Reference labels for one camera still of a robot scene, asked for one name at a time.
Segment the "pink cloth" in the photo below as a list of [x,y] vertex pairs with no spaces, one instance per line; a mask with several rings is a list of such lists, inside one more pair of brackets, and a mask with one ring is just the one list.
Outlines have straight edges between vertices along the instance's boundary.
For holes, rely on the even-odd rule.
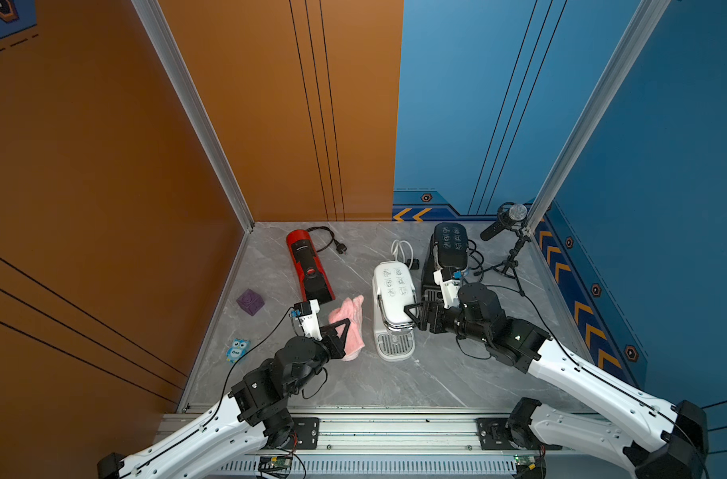
[[357,359],[361,351],[365,348],[363,338],[363,303],[365,298],[358,295],[353,299],[345,299],[340,307],[334,309],[329,315],[329,323],[340,321],[341,319],[350,319],[352,322],[346,343],[346,356],[343,361],[353,361]]

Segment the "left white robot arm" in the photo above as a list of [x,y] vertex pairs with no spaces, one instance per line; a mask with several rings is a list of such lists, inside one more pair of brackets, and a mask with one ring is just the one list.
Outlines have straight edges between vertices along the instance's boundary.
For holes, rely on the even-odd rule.
[[290,397],[345,356],[350,326],[343,319],[322,327],[319,339],[291,338],[192,422],[137,453],[102,458],[97,476],[204,478],[229,458],[286,445],[294,432]]

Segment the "black coffee machine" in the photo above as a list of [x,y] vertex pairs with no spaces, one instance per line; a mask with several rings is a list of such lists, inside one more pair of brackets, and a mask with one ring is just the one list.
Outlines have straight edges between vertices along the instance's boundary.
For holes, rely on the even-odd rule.
[[441,288],[435,283],[433,273],[451,267],[463,274],[468,268],[468,237],[463,225],[440,223],[435,226],[429,241],[429,253],[421,274],[421,295],[426,301],[443,305]]

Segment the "red coffee machine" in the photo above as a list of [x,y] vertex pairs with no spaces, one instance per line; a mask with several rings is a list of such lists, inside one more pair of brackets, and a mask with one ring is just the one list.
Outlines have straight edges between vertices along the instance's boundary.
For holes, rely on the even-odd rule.
[[292,231],[287,235],[286,243],[303,300],[315,299],[320,305],[334,301],[336,296],[310,234],[306,230]]

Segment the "white coffee machine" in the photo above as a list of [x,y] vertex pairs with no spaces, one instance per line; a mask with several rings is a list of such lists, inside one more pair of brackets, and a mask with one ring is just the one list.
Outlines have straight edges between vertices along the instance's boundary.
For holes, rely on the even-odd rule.
[[409,267],[400,261],[380,263],[373,273],[373,337],[381,359],[398,362],[415,352],[413,320],[405,313],[417,302]]

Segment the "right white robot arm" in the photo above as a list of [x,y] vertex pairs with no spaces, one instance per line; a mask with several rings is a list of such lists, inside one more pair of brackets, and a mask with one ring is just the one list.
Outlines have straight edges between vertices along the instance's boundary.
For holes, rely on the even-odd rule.
[[646,393],[565,347],[550,331],[506,314],[481,283],[468,283],[442,301],[401,305],[422,331],[452,333],[481,343],[497,362],[543,380],[598,413],[592,419],[538,399],[519,400],[507,419],[520,449],[562,446],[619,466],[635,478],[707,478],[707,415]]

